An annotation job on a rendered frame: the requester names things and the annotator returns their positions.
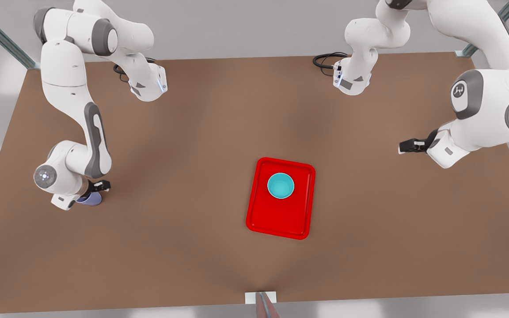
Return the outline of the silver frame post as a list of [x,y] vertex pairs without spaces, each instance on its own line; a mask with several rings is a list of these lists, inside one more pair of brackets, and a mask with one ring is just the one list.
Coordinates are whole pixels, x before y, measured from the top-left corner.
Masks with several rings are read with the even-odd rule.
[[40,64],[32,60],[30,56],[9,36],[0,29],[0,46],[4,48],[12,57],[14,57],[27,70],[39,70]]
[[275,304],[277,293],[275,291],[246,292],[245,304],[256,306],[256,318],[281,318]]
[[491,68],[509,68],[509,0],[499,11],[492,4],[498,0],[459,0],[458,17],[452,25],[458,27],[458,38],[466,43],[455,52],[456,57],[471,57],[477,51],[484,54]]

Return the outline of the red rectangular tray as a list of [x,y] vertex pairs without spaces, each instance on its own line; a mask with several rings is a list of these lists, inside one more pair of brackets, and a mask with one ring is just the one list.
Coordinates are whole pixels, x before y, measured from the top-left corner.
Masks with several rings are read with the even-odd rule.
[[[275,173],[292,177],[295,189],[288,198],[274,198],[267,181]],[[310,233],[315,169],[305,163],[263,157],[257,161],[246,216],[246,226],[257,233],[304,240]]]

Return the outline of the purple cup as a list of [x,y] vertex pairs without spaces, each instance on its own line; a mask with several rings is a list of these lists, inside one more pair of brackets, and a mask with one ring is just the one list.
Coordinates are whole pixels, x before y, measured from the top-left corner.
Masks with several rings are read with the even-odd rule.
[[101,201],[102,201],[101,193],[94,192],[94,193],[88,193],[84,197],[79,197],[79,199],[77,199],[76,202],[79,204],[93,207],[93,206],[99,205],[101,203]]

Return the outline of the teal bowl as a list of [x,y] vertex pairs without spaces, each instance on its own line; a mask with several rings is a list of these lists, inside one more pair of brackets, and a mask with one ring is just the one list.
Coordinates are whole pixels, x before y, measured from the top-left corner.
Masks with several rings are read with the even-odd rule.
[[267,191],[277,199],[285,199],[292,195],[295,183],[286,173],[275,173],[267,181]]

